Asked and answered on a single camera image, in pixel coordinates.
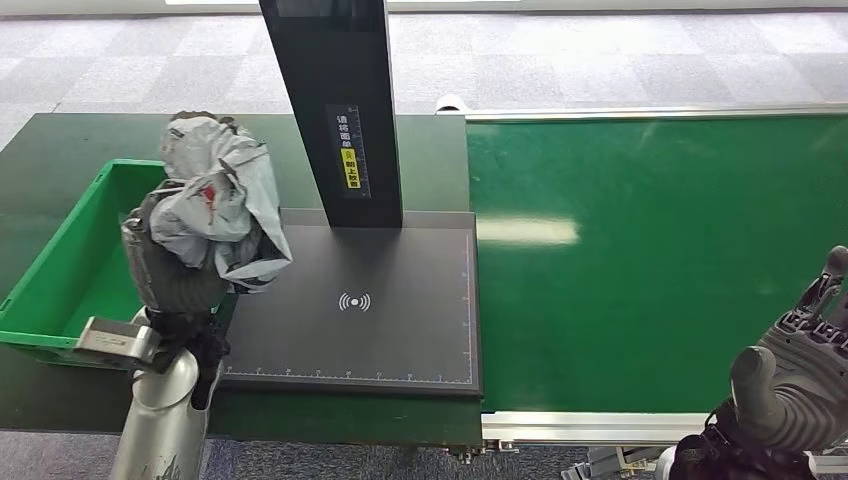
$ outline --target black scanning platform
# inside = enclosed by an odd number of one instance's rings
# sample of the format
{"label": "black scanning platform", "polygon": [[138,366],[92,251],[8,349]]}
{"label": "black scanning platform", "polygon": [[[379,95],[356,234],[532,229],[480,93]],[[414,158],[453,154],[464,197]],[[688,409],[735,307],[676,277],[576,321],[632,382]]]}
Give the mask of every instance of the black scanning platform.
{"label": "black scanning platform", "polygon": [[330,228],[283,210],[294,262],[235,307],[222,386],[480,396],[474,214]]}

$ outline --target gray plastic bag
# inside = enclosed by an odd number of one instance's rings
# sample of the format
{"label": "gray plastic bag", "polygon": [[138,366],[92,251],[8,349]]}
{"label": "gray plastic bag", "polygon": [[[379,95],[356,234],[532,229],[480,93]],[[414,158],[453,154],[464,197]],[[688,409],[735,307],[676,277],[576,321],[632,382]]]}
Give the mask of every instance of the gray plastic bag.
{"label": "gray plastic bag", "polygon": [[211,259],[239,293],[263,291],[292,260],[265,144],[231,119],[196,116],[168,124],[160,153],[182,186],[153,209],[153,240],[189,267]]}

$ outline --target robotic hand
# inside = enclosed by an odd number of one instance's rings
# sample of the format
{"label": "robotic hand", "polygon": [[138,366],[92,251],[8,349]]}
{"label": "robotic hand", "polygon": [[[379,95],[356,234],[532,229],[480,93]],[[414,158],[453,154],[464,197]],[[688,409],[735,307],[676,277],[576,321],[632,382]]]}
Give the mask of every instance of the robotic hand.
{"label": "robotic hand", "polygon": [[160,337],[147,364],[136,364],[133,401],[112,468],[113,479],[199,478],[208,408],[229,351],[211,309],[228,282],[211,261],[186,267],[150,235],[150,212],[176,185],[163,182],[121,225],[130,272],[144,303],[134,323]]}
{"label": "robotic hand", "polygon": [[[848,437],[848,248],[730,370],[732,396],[716,423],[677,446],[672,480],[812,479],[805,451]],[[830,304],[835,303],[829,311]]]}

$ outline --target wireless charging symbol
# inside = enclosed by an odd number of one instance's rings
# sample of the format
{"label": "wireless charging symbol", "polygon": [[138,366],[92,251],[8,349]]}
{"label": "wireless charging symbol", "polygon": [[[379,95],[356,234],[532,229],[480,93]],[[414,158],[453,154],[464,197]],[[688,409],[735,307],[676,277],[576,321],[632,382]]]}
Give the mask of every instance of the wireless charging symbol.
{"label": "wireless charging symbol", "polygon": [[361,297],[351,297],[347,293],[343,293],[339,297],[339,310],[345,311],[350,307],[356,307],[363,312],[367,312],[371,308],[371,295],[367,293]]}

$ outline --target metal bracket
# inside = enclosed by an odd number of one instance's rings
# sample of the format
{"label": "metal bracket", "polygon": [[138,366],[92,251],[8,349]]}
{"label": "metal bracket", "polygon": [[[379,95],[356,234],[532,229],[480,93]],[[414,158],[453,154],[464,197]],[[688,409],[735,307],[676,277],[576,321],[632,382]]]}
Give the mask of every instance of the metal bracket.
{"label": "metal bracket", "polygon": [[518,453],[514,440],[485,440],[484,444],[487,453]]}
{"label": "metal bracket", "polygon": [[90,317],[80,334],[74,353],[100,363],[130,371],[148,370],[154,362],[162,337],[147,319],[144,308],[130,323]]}
{"label": "metal bracket", "polygon": [[486,454],[486,448],[455,446],[446,448],[445,452],[456,459],[460,465],[471,465],[472,460]]}
{"label": "metal bracket", "polygon": [[554,445],[674,445],[701,433],[706,413],[495,412],[481,417],[484,440]]}
{"label": "metal bracket", "polygon": [[597,480],[616,476],[629,478],[637,473],[652,472],[656,459],[664,450],[660,447],[593,447],[589,461],[578,463],[562,472],[563,480]]}
{"label": "metal bracket", "polygon": [[838,474],[848,472],[848,457],[842,455],[814,456],[814,472],[818,474]]}

